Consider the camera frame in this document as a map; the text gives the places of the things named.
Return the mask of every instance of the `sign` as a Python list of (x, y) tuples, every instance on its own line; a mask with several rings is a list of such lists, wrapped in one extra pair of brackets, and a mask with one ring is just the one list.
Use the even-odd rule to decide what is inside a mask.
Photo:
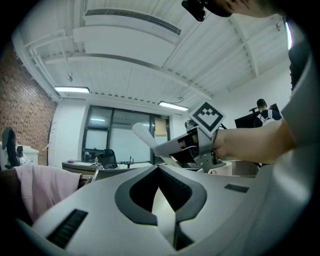
[(209, 137), (212, 137), (226, 118), (226, 115), (217, 107), (213, 106), (212, 103), (205, 102), (190, 113), (190, 118), (195, 121), (201, 130)]

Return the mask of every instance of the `wall light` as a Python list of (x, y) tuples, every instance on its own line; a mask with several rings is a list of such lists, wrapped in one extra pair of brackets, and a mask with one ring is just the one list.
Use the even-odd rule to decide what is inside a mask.
[(54, 89), (57, 92), (63, 92), (63, 93), (90, 93), (90, 90), (88, 87), (70, 87), (70, 86), (56, 86)]
[(187, 107), (179, 106), (179, 105), (165, 102), (165, 101), (160, 101), (159, 105), (162, 107), (171, 108), (171, 109), (175, 109), (175, 110), (181, 110), (181, 111), (188, 111), (189, 110), (189, 108), (187, 108)]
[(285, 23), (285, 30), (286, 30), (286, 37), (288, 42), (288, 50), (290, 50), (292, 47), (292, 34), (291, 34), (289, 24), (287, 22)]
[(103, 120), (103, 119), (97, 119), (97, 118), (91, 118), (91, 121), (105, 122), (106, 120)]

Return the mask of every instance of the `black monitor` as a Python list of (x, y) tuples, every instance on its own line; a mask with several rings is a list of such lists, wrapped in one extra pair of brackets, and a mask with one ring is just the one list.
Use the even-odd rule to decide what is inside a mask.
[[(268, 109), (274, 110), (274, 111), (277, 111), (278, 113), (280, 113), (277, 104), (273, 104), (273, 105), (269, 106)], [(255, 127), (255, 118), (259, 114), (260, 114), (260, 112), (256, 111), (255, 113), (251, 113), (246, 116), (240, 117), (240, 118), (234, 120), (235, 126), (237, 128), (254, 128)]]

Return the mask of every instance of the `black office chair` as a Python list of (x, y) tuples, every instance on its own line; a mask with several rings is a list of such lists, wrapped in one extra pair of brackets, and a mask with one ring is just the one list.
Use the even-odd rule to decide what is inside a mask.
[(12, 169), (20, 165), (16, 153), (16, 134), (11, 127), (5, 128), (2, 133), (2, 149), (6, 149), (10, 163), (10, 165), (5, 165), (6, 168)]
[(98, 160), (106, 170), (118, 168), (115, 152), (112, 149), (105, 149), (103, 154), (98, 155)]

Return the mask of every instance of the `ceiling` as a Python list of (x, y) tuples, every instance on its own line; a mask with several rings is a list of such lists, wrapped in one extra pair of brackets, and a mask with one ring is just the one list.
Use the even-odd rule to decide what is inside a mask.
[[(164, 61), (158, 65), (139, 60), (141, 55), (135, 59), (125, 53), (90, 54), (87, 42), (77, 41), (74, 32), (87, 25), (87, 10), (101, 8), (152, 15), (176, 26), (181, 33), (165, 58), (159, 46), (159, 59)], [(106, 43), (108, 36), (111, 40), (109, 34), (96, 36), (106, 37)], [(54, 100), (61, 99), (54, 86), (79, 86), (88, 87), (91, 93), (61, 96), (144, 107), (157, 106), (160, 101), (174, 103), (183, 97), (180, 105), (193, 108), (219, 92), (244, 85), (288, 57), (286, 30), (280, 16), (221, 18), (207, 11), (205, 21), (198, 22), (180, 0), (43, 0), (21, 23), (12, 40), (25, 66)], [(121, 43), (129, 46), (130, 41)], [(132, 43), (129, 50), (134, 53), (152, 47), (143, 43), (142, 47)], [(68, 74), (72, 82), (66, 79)]]

